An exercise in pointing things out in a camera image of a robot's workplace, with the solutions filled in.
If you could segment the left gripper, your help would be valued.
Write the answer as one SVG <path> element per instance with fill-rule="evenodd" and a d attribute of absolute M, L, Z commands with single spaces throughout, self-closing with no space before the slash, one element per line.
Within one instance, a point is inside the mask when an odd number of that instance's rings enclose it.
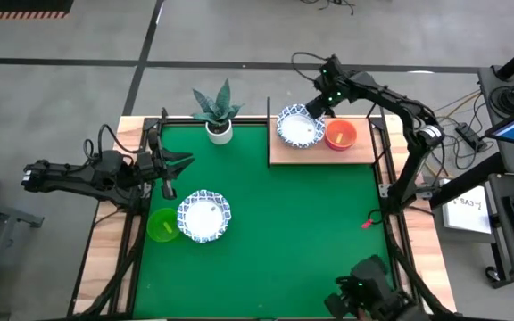
<path fill-rule="evenodd" d="M 191 152 L 170 152 L 163 148 L 160 134 L 156 128 L 146 131 L 146 142 L 150 151 L 140 152 L 137 155 L 137 169 L 142 181 L 155 179 L 162 180 L 162 196 L 168 200 L 177 198 L 175 189 L 171 186 L 171 180 L 177 179 L 179 174 L 191 163 L 193 156 Z M 179 161 L 175 164 L 167 165 L 166 161 Z"/>

